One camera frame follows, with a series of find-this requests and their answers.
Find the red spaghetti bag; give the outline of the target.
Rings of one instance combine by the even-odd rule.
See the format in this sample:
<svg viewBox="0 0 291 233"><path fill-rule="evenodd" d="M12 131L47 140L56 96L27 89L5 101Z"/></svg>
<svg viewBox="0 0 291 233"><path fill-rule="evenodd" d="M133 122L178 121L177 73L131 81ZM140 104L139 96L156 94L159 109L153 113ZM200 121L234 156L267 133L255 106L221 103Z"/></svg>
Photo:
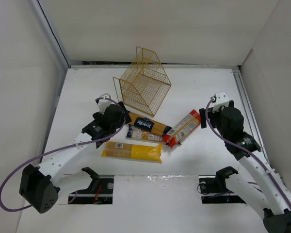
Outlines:
<svg viewBox="0 0 291 233"><path fill-rule="evenodd" d="M190 135L200 125L200 121L199 112L195 109L191 110L186 117L164 135L162 141L172 149Z"/></svg>

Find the clear blue-end spaghetti bag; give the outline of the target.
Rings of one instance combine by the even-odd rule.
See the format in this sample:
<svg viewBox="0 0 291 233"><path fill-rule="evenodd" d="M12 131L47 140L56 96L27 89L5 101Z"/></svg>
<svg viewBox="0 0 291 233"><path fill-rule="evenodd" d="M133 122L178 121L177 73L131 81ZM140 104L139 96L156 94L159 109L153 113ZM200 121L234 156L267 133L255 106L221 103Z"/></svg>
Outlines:
<svg viewBox="0 0 291 233"><path fill-rule="evenodd" d="M128 129L128 132L126 134L126 138L133 139L133 140L156 142L156 143L162 142L161 135L152 134L150 132L136 128L132 125L129 125L129 129Z"/></svg>

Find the dark blue label spaghetti bag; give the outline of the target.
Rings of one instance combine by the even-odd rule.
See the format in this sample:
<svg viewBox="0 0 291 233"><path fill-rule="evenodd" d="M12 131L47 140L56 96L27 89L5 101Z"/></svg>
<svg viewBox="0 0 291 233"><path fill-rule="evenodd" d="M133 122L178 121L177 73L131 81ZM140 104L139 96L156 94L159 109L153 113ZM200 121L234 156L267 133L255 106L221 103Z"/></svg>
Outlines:
<svg viewBox="0 0 291 233"><path fill-rule="evenodd" d="M155 135L165 135L168 133L172 127L165 125L163 123L157 122L153 119L141 116L139 114L129 112L129 117L131 118L131 125L139 128L141 130L150 132Z"/></svg>

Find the yellow wire shelf rack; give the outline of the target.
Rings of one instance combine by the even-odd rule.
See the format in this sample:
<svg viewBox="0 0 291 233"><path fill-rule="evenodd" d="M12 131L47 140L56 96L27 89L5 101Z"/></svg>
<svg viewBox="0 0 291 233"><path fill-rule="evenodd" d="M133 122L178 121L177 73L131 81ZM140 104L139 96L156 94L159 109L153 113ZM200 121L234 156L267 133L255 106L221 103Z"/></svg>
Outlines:
<svg viewBox="0 0 291 233"><path fill-rule="evenodd" d="M113 84L119 101L151 117L172 85L157 53L138 46L135 59L120 78L113 77Z"/></svg>

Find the yellow spaghetti bag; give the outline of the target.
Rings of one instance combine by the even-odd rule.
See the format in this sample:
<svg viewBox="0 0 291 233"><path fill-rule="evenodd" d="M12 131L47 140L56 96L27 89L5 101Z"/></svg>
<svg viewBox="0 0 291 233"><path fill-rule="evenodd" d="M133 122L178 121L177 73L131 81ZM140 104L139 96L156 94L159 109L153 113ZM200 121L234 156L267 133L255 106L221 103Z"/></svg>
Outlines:
<svg viewBox="0 0 291 233"><path fill-rule="evenodd" d="M162 145L153 147L109 141L106 143L101 156L125 160L162 163L161 152Z"/></svg>

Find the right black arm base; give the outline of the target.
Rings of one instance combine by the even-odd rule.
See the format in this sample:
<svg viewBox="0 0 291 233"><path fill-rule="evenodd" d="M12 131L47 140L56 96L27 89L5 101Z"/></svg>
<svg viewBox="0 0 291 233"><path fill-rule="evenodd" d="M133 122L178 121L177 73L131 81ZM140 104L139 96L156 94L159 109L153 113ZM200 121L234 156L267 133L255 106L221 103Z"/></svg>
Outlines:
<svg viewBox="0 0 291 233"><path fill-rule="evenodd" d="M245 204L244 200L226 187L226 179L233 174L238 174L238 171L228 166L217 171L215 175L199 175L197 190L201 194L202 204Z"/></svg>

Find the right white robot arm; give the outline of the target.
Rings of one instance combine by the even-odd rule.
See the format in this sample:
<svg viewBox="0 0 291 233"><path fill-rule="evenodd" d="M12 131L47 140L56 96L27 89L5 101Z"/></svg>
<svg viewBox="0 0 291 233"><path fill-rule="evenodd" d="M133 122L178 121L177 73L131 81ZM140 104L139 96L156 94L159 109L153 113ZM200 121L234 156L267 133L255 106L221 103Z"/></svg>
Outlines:
<svg viewBox="0 0 291 233"><path fill-rule="evenodd" d="M219 101L218 97L212 97L208 104L214 106L207 105L199 110L201 127L210 127L224 141L226 149L256 185L246 181L235 168L227 166L214 177L201 177L200 193L209 198L234 193L260 216L267 232L291 233L291 192L266 159L257 155L261 147L244 131L240 110L234 107L232 100Z"/></svg>

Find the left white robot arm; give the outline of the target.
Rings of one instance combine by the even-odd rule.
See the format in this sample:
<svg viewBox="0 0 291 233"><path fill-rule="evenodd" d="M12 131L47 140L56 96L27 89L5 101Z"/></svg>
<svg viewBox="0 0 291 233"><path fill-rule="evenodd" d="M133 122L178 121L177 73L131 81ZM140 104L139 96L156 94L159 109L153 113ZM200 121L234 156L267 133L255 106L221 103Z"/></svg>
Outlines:
<svg viewBox="0 0 291 233"><path fill-rule="evenodd" d="M99 175L89 167L74 175L64 175L85 156L89 145L98 149L131 122L123 102L109 103L104 112L93 114L94 120L68 147L36 166L29 164L23 169L19 193L37 212L49 211L61 195L97 187Z"/></svg>

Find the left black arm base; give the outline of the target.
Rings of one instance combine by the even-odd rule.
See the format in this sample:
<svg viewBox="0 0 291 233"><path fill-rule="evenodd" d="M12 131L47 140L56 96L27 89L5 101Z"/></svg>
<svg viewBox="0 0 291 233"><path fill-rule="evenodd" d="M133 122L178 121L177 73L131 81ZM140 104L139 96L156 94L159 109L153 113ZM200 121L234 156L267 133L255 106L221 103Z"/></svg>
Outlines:
<svg viewBox="0 0 291 233"><path fill-rule="evenodd" d="M86 189L71 193L67 204L112 204L114 176L98 175L89 167L83 168L82 171L90 175L91 182Z"/></svg>

